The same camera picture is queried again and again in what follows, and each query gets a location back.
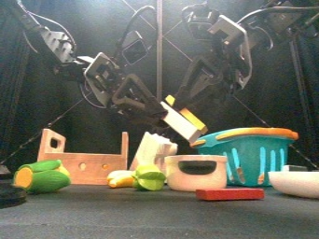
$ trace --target white bowl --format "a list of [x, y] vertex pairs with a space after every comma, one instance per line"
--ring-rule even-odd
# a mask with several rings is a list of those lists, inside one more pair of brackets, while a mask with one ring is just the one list
[[[193, 174], [180, 169], [180, 163], [193, 162], [201, 167], [205, 162], [216, 162], [213, 171]], [[205, 189], [223, 189], [227, 186], [225, 172], [227, 157], [219, 155], [176, 155], [164, 158], [167, 185], [172, 190], [196, 191]]]
[[280, 192], [305, 198], [319, 198], [319, 172], [268, 172], [269, 181]]

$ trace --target red block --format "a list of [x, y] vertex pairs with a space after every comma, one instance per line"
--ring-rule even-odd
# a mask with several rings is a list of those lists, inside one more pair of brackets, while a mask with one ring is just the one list
[[255, 200], [264, 198], [261, 189], [196, 190], [196, 197], [205, 201]]

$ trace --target dark floor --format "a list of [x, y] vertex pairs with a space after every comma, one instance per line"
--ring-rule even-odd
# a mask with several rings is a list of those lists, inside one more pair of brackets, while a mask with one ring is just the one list
[[318, 200], [265, 188], [256, 201], [192, 192], [69, 186], [0, 210], [0, 238], [316, 238]]

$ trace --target plastic basket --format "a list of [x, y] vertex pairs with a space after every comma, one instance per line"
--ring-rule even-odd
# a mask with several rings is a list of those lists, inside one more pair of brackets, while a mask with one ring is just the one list
[[297, 133], [288, 134], [236, 134], [232, 132], [247, 129], [240, 128], [199, 138], [195, 143], [199, 154], [224, 155], [227, 162], [227, 184], [237, 186], [269, 186], [269, 171], [280, 171], [288, 158], [288, 145], [297, 138]]

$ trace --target wooden crate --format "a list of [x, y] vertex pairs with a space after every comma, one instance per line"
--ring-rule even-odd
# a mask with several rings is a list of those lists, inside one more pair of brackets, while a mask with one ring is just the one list
[[128, 133], [121, 133], [121, 154], [65, 153], [64, 150], [65, 138], [44, 129], [37, 162], [61, 160], [72, 184], [105, 185], [109, 172], [127, 169]]

